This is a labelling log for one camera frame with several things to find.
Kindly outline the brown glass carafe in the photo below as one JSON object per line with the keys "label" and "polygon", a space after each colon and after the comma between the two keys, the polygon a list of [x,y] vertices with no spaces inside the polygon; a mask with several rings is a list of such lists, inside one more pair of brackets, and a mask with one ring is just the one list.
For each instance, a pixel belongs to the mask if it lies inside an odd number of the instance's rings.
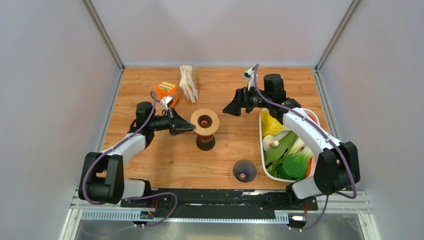
{"label": "brown glass carafe", "polygon": [[196,145],[202,151],[209,151],[214,148],[216,144],[216,140],[214,135],[197,135],[196,137]]}

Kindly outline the stack of paper coffee filters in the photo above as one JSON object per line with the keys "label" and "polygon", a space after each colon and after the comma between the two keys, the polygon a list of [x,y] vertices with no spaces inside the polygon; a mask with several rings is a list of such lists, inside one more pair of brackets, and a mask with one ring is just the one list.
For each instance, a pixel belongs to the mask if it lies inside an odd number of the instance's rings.
{"label": "stack of paper coffee filters", "polygon": [[194,70],[192,65],[181,65],[179,87],[188,100],[195,104],[199,99]]}

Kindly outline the blue ribbed coffee dripper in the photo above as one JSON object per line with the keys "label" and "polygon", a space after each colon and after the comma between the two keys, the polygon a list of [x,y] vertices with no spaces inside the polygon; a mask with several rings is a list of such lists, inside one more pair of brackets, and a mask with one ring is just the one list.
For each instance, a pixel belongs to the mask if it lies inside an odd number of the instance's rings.
{"label": "blue ribbed coffee dripper", "polygon": [[232,169],[234,177],[242,183],[249,183],[257,176],[256,166],[247,159],[237,161]]}

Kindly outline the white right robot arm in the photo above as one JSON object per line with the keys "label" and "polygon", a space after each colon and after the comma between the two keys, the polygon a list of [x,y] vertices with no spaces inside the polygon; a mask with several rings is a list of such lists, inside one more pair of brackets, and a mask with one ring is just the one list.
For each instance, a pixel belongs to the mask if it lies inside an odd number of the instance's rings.
{"label": "white right robot arm", "polygon": [[264,109],[270,118],[289,132],[278,146],[267,150],[264,166],[284,180],[291,181],[285,195],[286,205],[300,208],[306,198],[332,194],[355,199],[360,181],[358,149],[354,143],[342,142],[314,122],[305,109],[286,96],[280,74],[263,78],[264,89],[258,88],[254,68],[244,71],[247,85],[238,88],[224,114],[239,117],[255,108]]}

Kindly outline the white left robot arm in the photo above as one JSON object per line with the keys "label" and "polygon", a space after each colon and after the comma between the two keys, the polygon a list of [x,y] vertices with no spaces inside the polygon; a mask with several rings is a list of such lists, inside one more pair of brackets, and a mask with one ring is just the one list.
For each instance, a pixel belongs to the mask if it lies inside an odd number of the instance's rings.
{"label": "white left robot arm", "polygon": [[142,179],[124,179],[124,165],[153,141],[155,132],[168,130],[176,136],[191,132],[196,126],[182,118],[173,108],[156,115],[148,101],[137,104],[135,120],[118,143],[101,152],[89,152],[84,159],[78,197],[92,205],[117,204],[133,199],[140,207],[153,201],[150,183]]}

